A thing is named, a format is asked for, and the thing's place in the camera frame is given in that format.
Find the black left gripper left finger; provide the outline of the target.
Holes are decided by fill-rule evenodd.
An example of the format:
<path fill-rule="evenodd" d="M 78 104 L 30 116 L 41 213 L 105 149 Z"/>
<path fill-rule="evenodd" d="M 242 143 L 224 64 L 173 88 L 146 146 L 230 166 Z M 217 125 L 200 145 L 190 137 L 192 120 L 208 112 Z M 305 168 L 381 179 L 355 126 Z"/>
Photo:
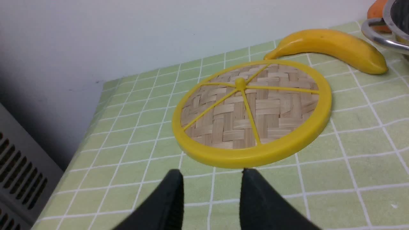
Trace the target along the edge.
<path fill-rule="evenodd" d="M 184 183 L 171 169 L 155 190 L 114 230 L 181 230 L 184 216 Z"/>

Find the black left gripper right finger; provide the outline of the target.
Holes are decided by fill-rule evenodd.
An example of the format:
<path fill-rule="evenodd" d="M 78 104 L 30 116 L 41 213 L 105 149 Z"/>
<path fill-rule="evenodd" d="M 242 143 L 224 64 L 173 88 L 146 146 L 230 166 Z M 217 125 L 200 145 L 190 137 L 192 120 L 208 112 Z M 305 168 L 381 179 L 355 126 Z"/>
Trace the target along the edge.
<path fill-rule="evenodd" d="M 256 169 L 244 168 L 240 192 L 242 230 L 319 230 Z"/>

